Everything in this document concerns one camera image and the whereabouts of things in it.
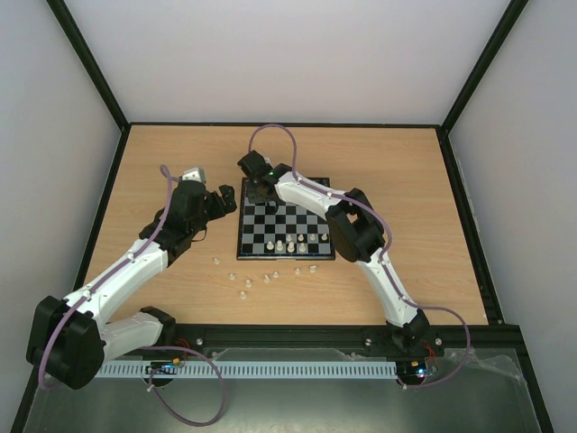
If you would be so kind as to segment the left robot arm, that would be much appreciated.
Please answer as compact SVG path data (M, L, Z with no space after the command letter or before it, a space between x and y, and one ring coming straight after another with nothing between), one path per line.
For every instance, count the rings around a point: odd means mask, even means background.
M237 209L234 188L210 192L203 182L169 185L167 204L113 265L63 299L48 296L34 312L26 359L38 368L44 390L87 385L103 364L142 347L169 349L176 320L154 307L127 319L114 313L148 280L165 271L206 231L207 224Z

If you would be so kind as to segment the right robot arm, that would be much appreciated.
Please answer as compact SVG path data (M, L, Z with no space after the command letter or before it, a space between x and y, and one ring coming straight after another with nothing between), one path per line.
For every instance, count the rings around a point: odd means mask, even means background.
M237 165L259 197L298 205L326 221L334 249L360 267L377 294L390 338L400 352L410 354L424 344L429 321L391 263L386 243L390 229L361 190L323 186L286 164L271 166L256 151L245 154Z

